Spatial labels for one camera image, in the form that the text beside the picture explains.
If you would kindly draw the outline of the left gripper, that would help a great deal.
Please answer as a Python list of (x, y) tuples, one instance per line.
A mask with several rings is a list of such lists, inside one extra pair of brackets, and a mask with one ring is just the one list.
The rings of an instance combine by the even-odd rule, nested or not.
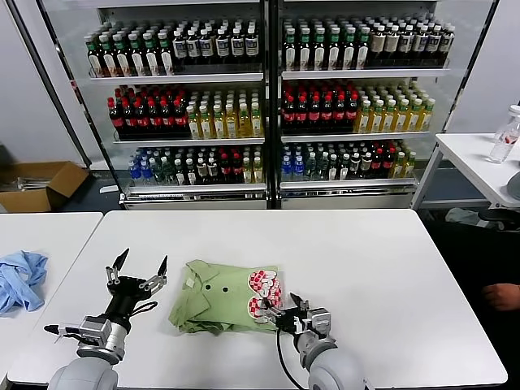
[(154, 309), (157, 306), (156, 301), (149, 301), (143, 305), (138, 303), (148, 301), (154, 292), (167, 283), (167, 256), (162, 260), (157, 274), (149, 279), (119, 276), (128, 253), (129, 248), (126, 248), (116, 257), (112, 266), (106, 267), (106, 286), (111, 299), (104, 312), (104, 319), (119, 325), (129, 325), (131, 317)]

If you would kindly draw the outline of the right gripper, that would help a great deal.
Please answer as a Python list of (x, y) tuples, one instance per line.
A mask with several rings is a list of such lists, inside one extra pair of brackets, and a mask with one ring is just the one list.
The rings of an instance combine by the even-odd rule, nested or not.
[(261, 300), (259, 309), (265, 321), (275, 321), (282, 332), (288, 334), (303, 334), (310, 330), (308, 318), (309, 302), (294, 292), (289, 293), (298, 310), (282, 310), (273, 305), (267, 298)]

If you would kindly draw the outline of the person's bare hand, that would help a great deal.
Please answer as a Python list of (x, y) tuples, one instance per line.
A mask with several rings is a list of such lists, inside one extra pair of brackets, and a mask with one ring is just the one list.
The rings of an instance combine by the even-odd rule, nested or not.
[(486, 301), (496, 310), (515, 311), (520, 307), (518, 284), (493, 284), (483, 288)]

